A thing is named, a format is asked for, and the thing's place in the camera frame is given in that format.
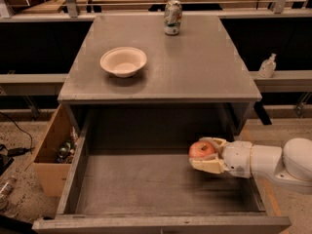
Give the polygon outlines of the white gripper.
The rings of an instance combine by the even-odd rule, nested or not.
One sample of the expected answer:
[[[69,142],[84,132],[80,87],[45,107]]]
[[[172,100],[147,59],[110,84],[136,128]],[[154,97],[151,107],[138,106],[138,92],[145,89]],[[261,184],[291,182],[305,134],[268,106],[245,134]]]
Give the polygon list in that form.
[[[236,140],[227,143],[227,140],[219,137],[201,137],[201,141],[209,142],[215,151],[221,155],[212,154],[204,158],[190,158],[193,169],[210,174],[222,174],[229,172],[235,177],[250,178],[251,153],[253,144],[249,141]]]

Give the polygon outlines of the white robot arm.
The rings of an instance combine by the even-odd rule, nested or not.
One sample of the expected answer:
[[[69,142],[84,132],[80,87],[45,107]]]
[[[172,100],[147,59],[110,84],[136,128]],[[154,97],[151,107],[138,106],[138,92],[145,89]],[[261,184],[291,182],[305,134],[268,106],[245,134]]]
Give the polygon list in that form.
[[[279,147],[202,137],[190,146],[188,156],[192,168],[198,171],[264,177],[290,191],[312,193],[312,141],[307,138],[293,138]]]

